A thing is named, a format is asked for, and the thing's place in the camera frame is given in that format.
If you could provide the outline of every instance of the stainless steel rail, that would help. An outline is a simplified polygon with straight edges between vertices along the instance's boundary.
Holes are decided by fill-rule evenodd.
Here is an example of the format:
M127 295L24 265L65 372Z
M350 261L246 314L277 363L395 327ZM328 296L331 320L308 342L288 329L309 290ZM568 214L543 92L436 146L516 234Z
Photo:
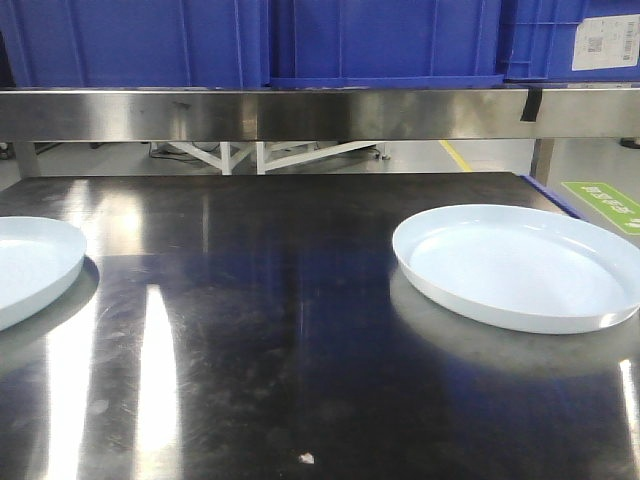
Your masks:
M0 141L7 142L430 140L639 134L640 88L633 87L0 91Z

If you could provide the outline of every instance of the white debris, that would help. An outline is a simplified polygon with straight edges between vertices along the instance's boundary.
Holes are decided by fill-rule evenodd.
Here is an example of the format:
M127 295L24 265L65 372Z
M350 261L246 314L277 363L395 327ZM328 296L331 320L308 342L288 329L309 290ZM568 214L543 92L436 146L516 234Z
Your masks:
M300 455L298 457L298 461L300 463L306 463L307 465L313 465L314 463L316 463L315 459L313 458L313 455L311 455L309 452L303 453L302 455Z

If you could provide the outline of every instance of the floor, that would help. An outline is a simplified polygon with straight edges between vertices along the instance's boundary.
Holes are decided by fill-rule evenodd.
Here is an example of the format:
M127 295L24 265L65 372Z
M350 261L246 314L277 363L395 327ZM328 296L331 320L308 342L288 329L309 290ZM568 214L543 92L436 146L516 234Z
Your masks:
M512 171L528 174L532 140L451 141L450 145L473 171ZM39 155L42 173L57 175L212 175L218 171L198 160L151 158L150 145L105 144L97 150L88 144L64 144ZM275 173L411 173L459 172L456 161L439 142L389 142L388 160L376 158L375 149L358 150L339 157L288 167ZM254 174L250 160L236 174ZM614 139L559 140L548 186L589 221L622 235L640 246L640 237L624 235L607 219L571 194L562 182L606 182L640 203L640 150L618 145ZM19 180L14 160L0 160L0 190Z

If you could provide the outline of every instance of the table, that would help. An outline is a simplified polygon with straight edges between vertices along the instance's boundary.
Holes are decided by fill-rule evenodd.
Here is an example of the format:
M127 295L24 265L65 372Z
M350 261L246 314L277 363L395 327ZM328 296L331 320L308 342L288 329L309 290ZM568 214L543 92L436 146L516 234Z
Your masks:
M63 297L0 333L0 478L637 478L637 316L509 332L398 273L395 226L461 203L560 211L508 173L1 192L0 215L66 220L89 250Z

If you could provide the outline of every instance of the white label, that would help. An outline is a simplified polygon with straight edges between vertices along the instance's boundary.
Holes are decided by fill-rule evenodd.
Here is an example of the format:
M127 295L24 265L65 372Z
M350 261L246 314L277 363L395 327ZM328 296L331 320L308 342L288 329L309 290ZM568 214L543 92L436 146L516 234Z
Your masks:
M578 26L573 71L635 67L640 57L640 15L586 18Z

